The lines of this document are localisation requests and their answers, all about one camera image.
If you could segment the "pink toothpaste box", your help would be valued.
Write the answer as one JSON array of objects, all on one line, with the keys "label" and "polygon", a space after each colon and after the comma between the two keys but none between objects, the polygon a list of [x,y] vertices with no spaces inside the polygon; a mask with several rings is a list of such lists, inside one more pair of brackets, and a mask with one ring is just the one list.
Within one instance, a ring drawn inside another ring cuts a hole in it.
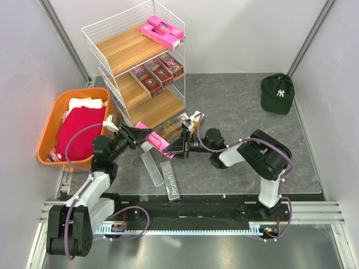
[{"label": "pink toothpaste box", "polygon": [[156,31],[154,26],[150,24],[141,25],[139,27],[139,31],[143,36],[171,51],[174,51],[181,43],[179,39],[175,38],[169,33],[161,33]]},{"label": "pink toothpaste box", "polygon": [[170,24],[168,21],[156,15],[148,17],[147,23],[153,26],[154,31],[158,34],[169,34],[171,36],[174,36],[178,40],[182,40],[185,38],[185,32],[183,30]]},{"label": "pink toothpaste box", "polygon": [[159,151],[160,153],[162,153],[164,156],[168,157],[168,158],[172,158],[173,154],[169,154],[164,152],[163,150],[169,146],[169,143],[163,139],[162,137],[160,137],[160,135],[158,135],[155,132],[152,132],[146,139],[145,142],[143,142],[141,144],[141,148],[147,152],[151,149],[156,149],[157,151]]}]

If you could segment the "red 3D toothpaste box floor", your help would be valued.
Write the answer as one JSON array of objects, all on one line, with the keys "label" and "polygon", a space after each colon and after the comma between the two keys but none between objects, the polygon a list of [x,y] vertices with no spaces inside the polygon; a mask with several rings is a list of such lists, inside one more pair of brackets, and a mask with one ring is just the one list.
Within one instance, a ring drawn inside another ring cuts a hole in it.
[{"label": "red 3D toothpaste box floor", "polygon": [[155,98],[163,92],[159,81],[144,67],[139,65],[129,71],[134,80],[145,90],[150,98]]}]

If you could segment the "silver Protefix toothpaste box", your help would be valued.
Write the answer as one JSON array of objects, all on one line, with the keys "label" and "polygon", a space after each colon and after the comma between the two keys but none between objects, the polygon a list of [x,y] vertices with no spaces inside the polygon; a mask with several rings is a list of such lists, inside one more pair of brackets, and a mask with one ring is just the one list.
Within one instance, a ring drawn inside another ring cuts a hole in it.
[{"label": "silver Protefix toothpaste box", "polygon": [[180,199],[176,178],[170,161],[160,163],[168,199],[174,202]]}]

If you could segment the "red 3D toothpaste box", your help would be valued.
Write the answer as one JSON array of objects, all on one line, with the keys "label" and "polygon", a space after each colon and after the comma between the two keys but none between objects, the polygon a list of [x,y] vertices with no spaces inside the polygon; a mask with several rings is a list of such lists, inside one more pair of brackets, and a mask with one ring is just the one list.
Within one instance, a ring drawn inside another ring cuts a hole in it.
[{"label": "red 3D toothpaste box", "polygon": [[173,75],[156,58],[145,62],[144,67],[159,81],[162,88],[173,83]]}]

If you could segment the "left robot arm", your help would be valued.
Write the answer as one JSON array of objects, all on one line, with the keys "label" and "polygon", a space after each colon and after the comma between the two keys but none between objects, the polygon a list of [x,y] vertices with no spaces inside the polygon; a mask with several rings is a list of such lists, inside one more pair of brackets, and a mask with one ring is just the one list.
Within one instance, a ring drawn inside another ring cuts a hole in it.
[{"label": "left robot arm", "polygon": [[103,197],[118,170],[115,160],[125,149],[135,149],[152,133],[150,128],[122,124],[108,126],[114,137],[97,136],[92,141],[93,157],[89,176],[81,188],[66,202],[54,205],[48,214],[46,252],[66,256],[69,260],[85,257],[91,250],[94,232],[109,218],[118,220],[121,204]]}]

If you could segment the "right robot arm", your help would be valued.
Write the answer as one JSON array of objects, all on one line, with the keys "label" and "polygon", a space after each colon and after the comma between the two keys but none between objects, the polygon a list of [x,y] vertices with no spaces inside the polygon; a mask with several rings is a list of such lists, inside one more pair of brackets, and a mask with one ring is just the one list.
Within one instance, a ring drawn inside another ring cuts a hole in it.
[{"label": "right robot arm", "polygon": [[204,138],[192,135],[190,129],[182,126],[180,136],[166,146],[166,154],[186,159],[191,152],[209,153],[211,164],[217,169],[226,169],[235,164],[247,162],[260,176],[260,193],[257,206],[258,217],[271,220],[282,200],[280,185],[283,177],[292,169],[292,153],[283,144],[257,129],[248,138],[226,145],[219,129],[206,131]]}]

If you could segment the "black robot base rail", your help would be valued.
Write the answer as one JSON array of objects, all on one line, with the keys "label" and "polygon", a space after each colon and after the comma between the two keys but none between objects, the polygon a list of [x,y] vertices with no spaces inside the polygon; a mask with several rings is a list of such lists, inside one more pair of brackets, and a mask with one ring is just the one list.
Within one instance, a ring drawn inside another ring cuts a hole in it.
[{"label": "black robot base rail", "polygon": [[183,195],[170,201],[166,194],[160,195],[119,195],[106,193],[104,198],[114,202],[114,213],[107,220],[134,221],[144,210],[153,220],[156,217],[178,219],[180,217],[209,217],[234,219],[241,222],[289,220],[290,209],[286,203],[278,201],[273,209],[259,202],[257,195],[244,194],[199,194]]}]

